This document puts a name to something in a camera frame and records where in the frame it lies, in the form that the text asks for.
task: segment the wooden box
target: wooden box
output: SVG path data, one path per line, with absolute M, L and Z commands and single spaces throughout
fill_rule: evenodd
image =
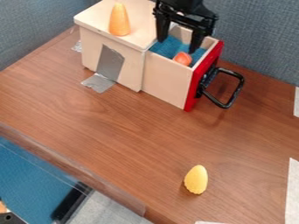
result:
M 190 44 L 191 31 L 180 26 L 171 29 L 170 35 Z M 155 52 L 147 51 L 143 73 L 143 91 L 180 109 L 189 111 L 196 102 L 198 82 L 207 69 L 218 59 L 223 43 L 206 37 L 202 48 L 205 54 L 193 67 L 183 66 Z
M 116 51 L 123 58 L 117 82 L 138 92 L 142 88 L 146 51 L 156 42 L 155 3 L 140 0 L 121 0 L 126 6 L 131 33 L 117 37 L 109 33 L 110 14 L 115 1 L 102 0 L 74 17 L 80 26 L 82 64 L 97 72 L 103 46 Z

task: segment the drawer handle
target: drawer handle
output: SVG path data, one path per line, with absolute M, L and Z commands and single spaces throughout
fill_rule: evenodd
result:
M 205 90 L 206 86 L 203 83 L 199 84 L 198 94 L 199 95 L 205 95 L 210 101 L 212 101 L 214 104 L 216 104 L 218 107 L 220 107 L 222 109 L 229 109 L 230 107 L 232 107 L 233 103 L 237 99 L 237 97 L 240 93 L 240 90 L 242 89 L 242 87 L 244 85 L 245 79 L 244 79 L 243 75 L 241 75 L 239 73 L 235 73 L 235 72 L 230 71 L 230 70 L 226 70 L 225 68 L 217 67 L 216 69 L 217 69 L 217 74 L 218 73 L 224 73 L 224 74 L 227 74 L 227 75 L 231 75 L 231 76 L 233 76 L 233 77 L 235 77 L 239 80 L 239 85 L 234 90 L 231 98 L 228 100 L 227 103 L 223 103 L 223 102 L 219 101 L 213 95 L 211 95 L 209 92 L 207 92 Z

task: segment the paper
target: paper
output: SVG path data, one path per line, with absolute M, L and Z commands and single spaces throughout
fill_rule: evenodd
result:
M 289 178 L 286 201 L 286 224 L 299 223 L 299 162 L 289 159 Z
M 195 222 L 195 224 L 224 224 L 224 223 L 198 220 L 197 222 Z
M 299 117 L 299 87 L 296 87 L 294 116 Z

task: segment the gray wall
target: gray wall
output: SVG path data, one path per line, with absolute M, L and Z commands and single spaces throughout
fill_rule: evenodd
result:
M 73 24 L 98 0 L 0 0 L 0 70 Z M 299 86 L 298 0 L 205 0 L 217 12 L 222 58 Z
M 299 86 L 298 0 L 205 0 L 220 16 L 224 60 Z
M 0 71 L 73 25 L 94 0 L 0 0 Z

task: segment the blue foam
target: blue foam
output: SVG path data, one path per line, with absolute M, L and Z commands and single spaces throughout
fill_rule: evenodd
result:
M 31 224 L 52 223 L 51 213 L 73 189 L 72 181 L 61 181 L 68 175 L 3 137 L 0 163 L 0 197 L 7 207 Z
M 156 42 L 149 50 L 172 60 L 180 52 L 188 53 L 189 45 L 186 45 L 180 39 L 169 35 L 163 43 Z M 206 49 L 199 48 L 195 53 L 191 54 L 192 63 L 189 65 L 189 67 L 193 67 L 203 56 L 205 51 Z

